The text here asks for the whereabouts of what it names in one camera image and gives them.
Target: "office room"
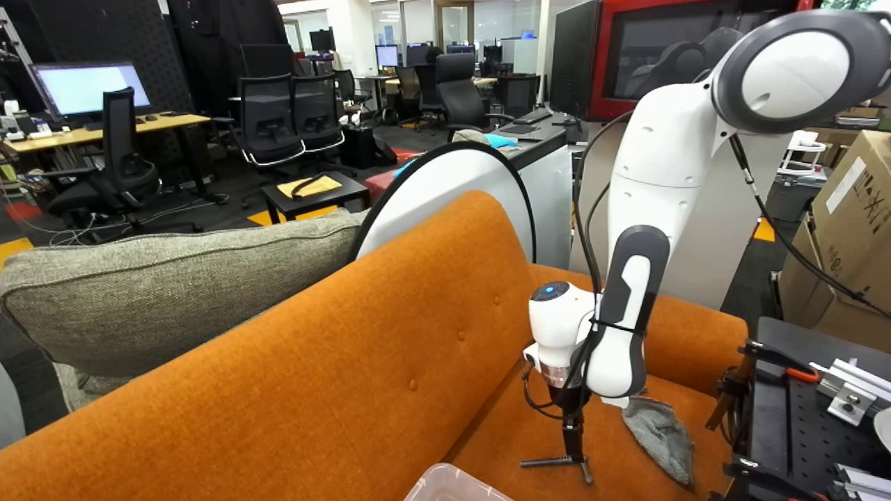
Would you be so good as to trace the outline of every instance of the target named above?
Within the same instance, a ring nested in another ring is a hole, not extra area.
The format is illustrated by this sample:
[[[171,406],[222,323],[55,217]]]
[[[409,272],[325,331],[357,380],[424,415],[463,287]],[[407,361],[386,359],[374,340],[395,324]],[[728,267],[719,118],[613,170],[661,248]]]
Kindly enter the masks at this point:
[[[0,0],[0,497],[891,497],[889,13]]]

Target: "white robotic arm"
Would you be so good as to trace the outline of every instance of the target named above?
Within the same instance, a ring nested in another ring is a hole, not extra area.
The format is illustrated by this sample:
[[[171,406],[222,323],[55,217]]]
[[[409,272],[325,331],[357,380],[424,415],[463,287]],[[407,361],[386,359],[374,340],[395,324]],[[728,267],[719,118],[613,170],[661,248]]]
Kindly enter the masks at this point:
[[[707,81],[648,92],[613,167],[605,294],[547,284],[530,302],[527,359],[551,388],[587,386],[605,398],[643,388],[654,294],[709,159],[736,131],[789,132],[824,121],[881,95],[889,75],[886,17],[800,10],[746,32]]]

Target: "couch armrest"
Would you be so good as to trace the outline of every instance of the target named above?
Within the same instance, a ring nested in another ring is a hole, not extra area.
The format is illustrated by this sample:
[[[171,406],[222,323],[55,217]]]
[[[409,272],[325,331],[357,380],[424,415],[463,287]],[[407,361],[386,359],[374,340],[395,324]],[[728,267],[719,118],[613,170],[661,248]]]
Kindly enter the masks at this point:
[[[547,281],[570,281],[590,290],[590,277],[570,270],[531,265],[530,291]],[[728,366],[741,363],[750,324],[728,310],[705,309],[672,294],[661,294],[647,331],[647,372],[716,391]]]

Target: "orange couch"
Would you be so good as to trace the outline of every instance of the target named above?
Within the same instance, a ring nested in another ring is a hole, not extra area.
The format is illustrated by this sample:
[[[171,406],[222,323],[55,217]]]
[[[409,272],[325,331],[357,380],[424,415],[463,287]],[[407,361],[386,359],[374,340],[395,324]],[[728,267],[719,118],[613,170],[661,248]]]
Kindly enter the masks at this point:
[[[523,259],[487,194],[251,317],[229,333],[0,450],[0,497],[403,497],[453,462],[513,497],[705,497],[733,455],[707,432],[716,379],[746,323],[661,298],[648,394],[694,437],[697,482],[675,484],[597,398],[584,408],[593,487],[556,420],[523,402],[527,301],[581,274]]]

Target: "gray cushion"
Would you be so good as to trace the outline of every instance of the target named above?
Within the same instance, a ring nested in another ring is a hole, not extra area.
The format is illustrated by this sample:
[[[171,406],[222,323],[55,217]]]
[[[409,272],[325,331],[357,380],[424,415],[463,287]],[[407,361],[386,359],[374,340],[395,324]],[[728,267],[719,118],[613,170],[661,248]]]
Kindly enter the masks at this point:
[[[363,214],[37,248],[0,272],[2,315],[52,361],[140,374],[349,262]]]

